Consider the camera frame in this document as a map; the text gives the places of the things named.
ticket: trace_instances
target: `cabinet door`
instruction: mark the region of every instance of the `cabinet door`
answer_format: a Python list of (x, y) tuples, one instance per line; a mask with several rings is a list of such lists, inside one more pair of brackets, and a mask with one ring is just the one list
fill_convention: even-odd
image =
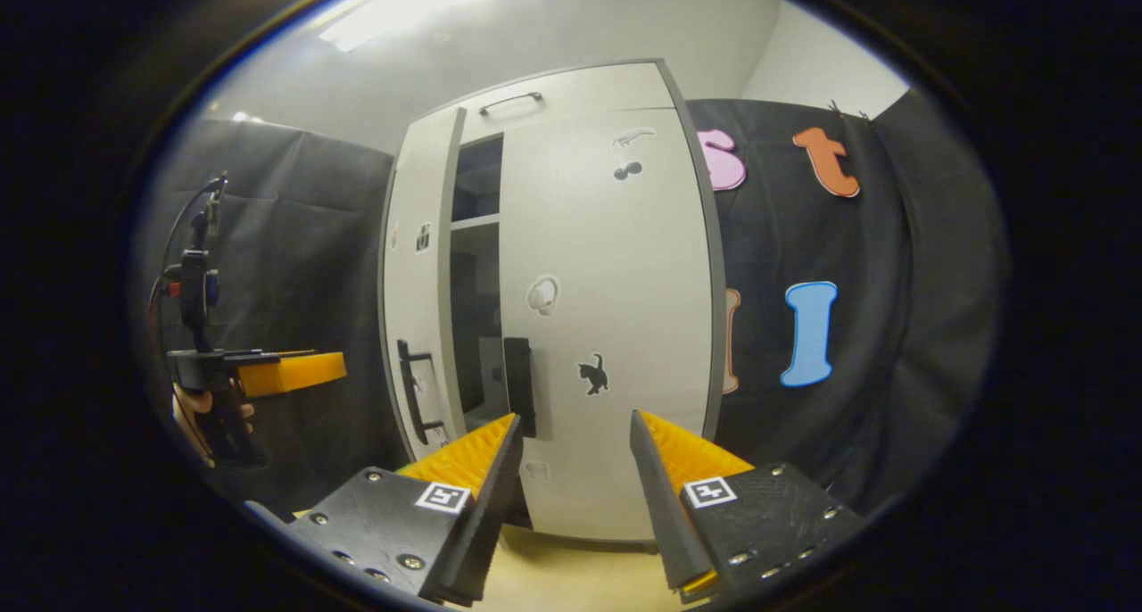
[[(384, 275), (380, 282), (391, 400), (400, 413), (407, 448), (419, 460), (466, 433), (457, 395), (452, 351), (452, 309), (449, 255), (452, 192), (465, 108), (424, 116), (409, 127), (396, 160), (383, 234)], [(413, 429), (404, 390), (397, 340), (409, 353), (428, 353), (413, 361), (411, 372), (424, 422), (442, 421), (421, 443)]]
[(725, 320), (710, 279), (674, 108), (505, 134), (500, 311), (504, 337), (531, 345), (537, 436), (524, 441), (521, 478), (537, 531), (653, 539), (630, 413), (701, 435), (713, 324)]

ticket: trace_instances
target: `black fabric backdrop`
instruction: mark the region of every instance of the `black fabric backdrop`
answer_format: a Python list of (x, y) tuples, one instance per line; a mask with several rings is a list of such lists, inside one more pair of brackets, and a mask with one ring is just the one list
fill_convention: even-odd
[[(763, 100), (690, 100), (698, 131), (722, 129), (746, 164), (715, 193), (726, 285), (741, 293), (715, 442), (793, 462), (868, 512), (906, 491), (955, 433), (995, 338), (1006, 272), (992, 194), (967, 145), (909, 91), (874, 123)], [(793, 142), (818, 127), (845, 145), (856, 198), (817, 182)], [(836, 283), (833, 373), (785, 387), (795, 283)]]
[[(270, 467), (212, 470), (215, 484), (274, 514), (312, 507), (367, 465), (407, 461), (389, 408), (377, 321), (377, 247), (393, 158), (276, 124), (204, 120), (160, 163), (135, 243), (139, 314), (161, 263), (178, 261), (192, 206), (167, 258), (159, 250), (191, 194), (227, 170), (219, 234), (208, 239), (220, 297), (207, 336), (215, 347), (343, 352), (348, 376), (260, 397), (254, 440)], [(192, 348), (174, 300), (162, 307), (164, 347)], [(170, 418), (170, 393), (155, 406)]]

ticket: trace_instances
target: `white wall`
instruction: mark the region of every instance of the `white wall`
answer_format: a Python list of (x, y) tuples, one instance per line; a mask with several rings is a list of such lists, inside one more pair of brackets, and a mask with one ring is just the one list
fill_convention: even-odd
[(483, 0), (387, 31), (349, 54), (299, 26), (217, 88), (236, 112), (396, 153), (408, 124), (506, 80), (616, 59), (665, 58), (689, 99), (738, 97), (779, 0)]
[(877, 116), (908, 83), (854, 40), (814, 15), (782, 1), (769, 46), (741, 92), (742, 99), (828, 108)]

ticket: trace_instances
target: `black cat sticker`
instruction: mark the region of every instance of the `black cat sticker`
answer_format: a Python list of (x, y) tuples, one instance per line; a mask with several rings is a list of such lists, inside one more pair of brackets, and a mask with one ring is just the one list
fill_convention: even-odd
[(598, 364), (579, 363), (579, 377), (590, 381), (590, 389), (587, 389), (588, 396), (594, 396), (600, 389), (604, 389), (604, 392), (611, 390), (606, 385), (606, 372), (603, 371), (603, 356), (598, 355), (598, 353), (594, 355), (598, 360)]

